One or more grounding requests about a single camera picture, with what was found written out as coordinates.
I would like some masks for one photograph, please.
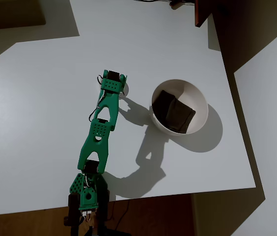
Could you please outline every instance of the floor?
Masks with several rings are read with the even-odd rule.
[[[194,236],[191,202],[191,194],[110,202],[106,226],[118,225],[118,231],[132,236]],[[63,225],[67,214],[68,207],[61,207],[0,215],[0,236],[69,236],[70,228]],[[84,222],[80,235],[87,228]]]

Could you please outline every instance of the electrical wire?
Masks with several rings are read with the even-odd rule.
[[[111,217],[109,219],[107,219],[107,221],[113,219],[113,213],[114,213],[114,204],[115,204],[115,201],[113,202],[113,205],[112,205],[112,213],[111,213]]]
[[[171,0],[134,0],[134,1],[155,2],[155,1],[171,1]],[[194,0],[183,0],[183,1],[181,1],[181,2],[193,3]]]
[[[128,210],[129,210],[129,205],[130,205],[130,200],[128,200],[127,209],[125,210],[125,212],[123,213],[123,215],[122,215],[121,218],[119,219],[118,224],[117,224],[117,226],[115,227],[115,230],[117,230],[117,228],[118,228],[118,226],[119,226],[119,224],[120,224],[122,218],[123,218],[123,217],[125,216],[125,214],[128,212]]]

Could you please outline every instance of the white table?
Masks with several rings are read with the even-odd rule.
[[[208,49],[207,22],[194,26],[193,6],[71,5],[80,36],[19,42],[0,55],[0,214],[67,206],[104,69],[128,75],[129,86],[109,140],[111,200],[255,187],[222,55]],[[0,30],[0,40],[10,34],[30,29]],[[187,138],[166,136],[148,116],[154,88],[169,79],[190,81],[210,104]]]

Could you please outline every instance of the brown cloth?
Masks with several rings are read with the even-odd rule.
[[[196,111],[175,98],[174,95],[161,91],[152,104],[153,112],[159,122],[173,132],[187,133],[189,124]]]

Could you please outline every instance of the green robotic arm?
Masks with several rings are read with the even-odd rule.
[[[78,169],[82,173],[76,176],[70,187],[70,195],[79,199],[81,212],[95,211],[98,208],[100,195],[107,195],[108,187],[101,174],[104,173],[107,163],[109,134],[114,131],[118,117],[119,94],[123,92],[127,80],[126,76],[107,70],[104,71],[102,78],[94,118],[78,163]],[[109,109],[110,120],[98,118],[104,107]],[[99,161],[88,160],[93,152],[98,154]]]

